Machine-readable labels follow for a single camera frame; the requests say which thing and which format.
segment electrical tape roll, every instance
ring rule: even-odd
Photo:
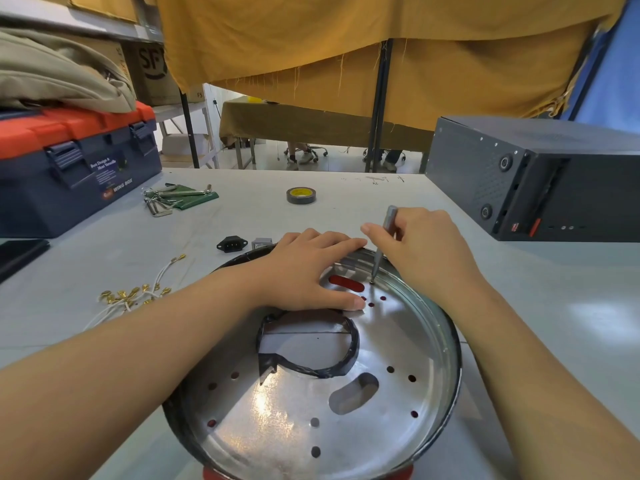
[[[287,201],[296,205],[306,205],[316,201],[316,191],[310,187],[293,187],[287,190]]]

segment white wall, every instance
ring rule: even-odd
[[[229,91],[228,89],[212,86],[211,84],[204,84],[204,97],[207,102],[207,109],[209,110],[209,117],[211,119],[214,147],[217,151],[222,149],[222,142],[220,141],[220,117],[213,101],[215,100],[218,103],[218,110],[220,111],[220,114],[222,114],[222,104],[224,101],[229,101],[229,99],[235,99],[240,96],[242,96],[242,94],[236,93],[235,91]],[[184,122],[184,116],[178,116],[173,120],[178,124],[178,126],[180,126],[180,129],[186,133],[187,127]],[[191,113],[191,124],[193,126],[194,133],[207,133],[207,124],[204,120],[204,114],[201,111]],[[171,121],[165,121],[165,126],[167,133],[180,133]],[[162,133],[160,133],[159,128],[156,130],[154,135],[156,137],[156,144],[158,145],[158,148],[162,150]]]

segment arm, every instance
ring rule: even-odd
[[[318,284],[366,244],[313,229],[0,371],[0,478],[86,479],[251,309],[363,308]]]
[[[398,241],[362,231],[467,338],[527,480],[636,479],[640,442],[578,382],[478,270],[443,210],[400,209]]]

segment screwdriver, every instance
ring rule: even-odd
[[[396,234],[396,214],[398,213],[398,208],[395,205],[389,205],[387,209],[387,215],[385,216],[385,221],[382,224],[382,227],[391,234],[391,236]],[[378,248],[376,250],[376,257],[373,259],[373,270],[371,272],[371,281],[370,283],[376,280],[376,276],[378,275],[378,270],[380,269],[380,263],[382,262],[382,250]]]

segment hand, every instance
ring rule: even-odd
[[[398,209],[396,227],[397,240],[376,224],[361,229],[405,282],[439,306],[447,309],[469,286],[486,283],[467,242],[444,210]]]
[[[364,301],[359,296],[327,290],[319,280],[326,268],[366,243],[366,239],[351,239],[340,232],[290,232],[267,256],[238,267],[250,269],[249,279],[258,288],[261,305],[283,310],[361,310]]]

